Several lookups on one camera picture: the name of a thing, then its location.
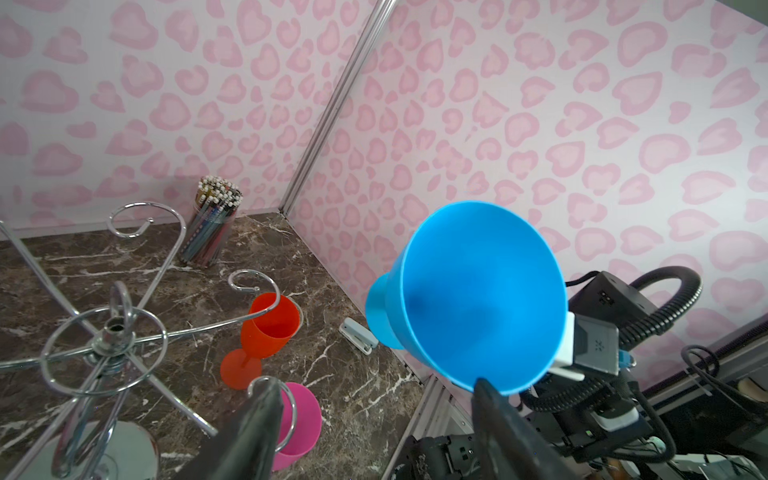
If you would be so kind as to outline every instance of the marble countertop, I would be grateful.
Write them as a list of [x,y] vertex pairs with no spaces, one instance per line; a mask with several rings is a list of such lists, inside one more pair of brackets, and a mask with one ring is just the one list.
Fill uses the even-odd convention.
[[[122,240],[107,231],[26,240],[45,271],[75,305],[107,303],[108,290],[123,280],[134,304],[160,268],[177,235],[175,224],[155,225]],[[227,276],[252,268],[270,275],[303,310],[305,323],[285,348],[263,361],[263,373],[309,387],[323,413],[317,446],[273,478],[381,478],[422,394],[422,387],[391,350],[365,356],[338,332],[347,316],[364,323],[357,308],[280,215],[237,219],[221,261],[206,270],[174,265],[147,309],[169,331],[202,326],[247,312],[252,298],[232,291]],[[37,356],[65,319],[8,242],[0,243],[0,359]],[[219,377],[222,358],[240,347],[239,326],[172,341],[156,371],[182,400],[221,425],[245,399]],[[66,347],[81,345],[78,331]],[[145,349],[147,361],[152,346]],[[57,364],[63,381],[77,382],[80,360]],[[36,369],[0,375],[0,475],[55,416],[65,401],[48,390]],[[108,410],[110,401],[106,401]],[[146,384],[132,389],[121,419],[145,427],[161,451],[161,478],[170,478],[197,452],[204,434]]]

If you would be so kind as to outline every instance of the black cable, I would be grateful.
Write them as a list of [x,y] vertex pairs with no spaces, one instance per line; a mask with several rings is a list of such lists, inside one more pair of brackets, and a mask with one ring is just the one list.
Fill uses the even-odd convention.
[[584,283],[590,278],[595,278],[596,276],[600,275],[600,272],[597,270],[592,270],[590,273],[587,273],[586,275],[580,276],[576,280],[571,280],[570,282],[565,282],[565,286],[577,286],[580,283]]
[[705,372],[699,366],[697,366],[691,359],[690,355],[697,356],[698,358],[702,358],[701,355],[696,354],[692,350],[701,350],[703,352],[706,352],[708,355],[710,355],[712,358],[716,359],[717,356],[712,352],[712,350],[708,349],[706,346],[702,345],[688,345],[685,346],[680,351],[680,356],[683,357],[683,361],[688,365],[688,368],[692,372],[695,372],[699,378],[701,378],[704,382],[708,383],[714,390],[717,390],[721,395],[723,395],[729,402],[733,403],[736,407],[743,410],[747,413],[747,415],[750,418],[753,418],[756,416],[756,413],[752,410],[749,410],[747,407],[742,405],[740,402],[736,401],[736,399],[746,400],[749,402],[750,405],[756,406],[763,410],[764,412],[768,410],[768,407],[766,407],[764,404],[757,402],[750,397],[744,395],[742,392],[739,392],[739,390],[733,388],[732,386],[728,385],[727,383],[719,380],[715,376],[712,376],[708,372]]
[[689,352],[688,355],[694,355],[698,357],[699,361],[704,365],[704,372],[707,372],[707,374],[717,378],[717,376],[720,374],[720,360],[717,358],[717,354],[715,354],[715,352],[712,352],[711,350],[704,351],[707,352],[711,360],[704,358],[700,353],[693,351]]
[[654,428],[656,436],[659,437],[662,442],[664,442],[666,449],[664,452],[657,455],[638,455],[631,453],[613,452],[609,456],[617,460],[628,460],[630,462],[639,463],[669,462],[677,454],[677,446],[674,443],[674,439],[672,438],[669,429],[664,424],[664,422],[661,421],[661,417],[656,413],[654,407],[650,406],[650,403],[648,403],[648,400],[645,398],[645,396],[643,396],[643,393],[640,391],[640,387],[636,382],[632,382],[631,389],[632,393],[634,394],[634,398],[637,400],[637,403],[643,407],[645,414],[648,415],[648,423],[650,423],[650,425]]
[[737,471],[737,467],[738,467],[738,468],[741,468],[742,470],[744,470],[745,472],[749,473],[750,475],[752,475],[754,478],[757,478],[757,480],[762,480],[759,476],[755,475],[755,472],[753,472],[751,468],[746,467],[744,465],[741,465],[740,463],[735,462],[734,460],[731,459],[730,456],[728,456],[728,455],[726,455],[726,454],[724,454],[722,452],[718,452],[717,450],[713,450],[713,452],[717,453],[719,456],[721,456],[724,459],[726,459],[728,461],[728,463],[730,463],[731,468],[733,468],[733,472],[736,474],[736,476],[741,476],[741,474]]

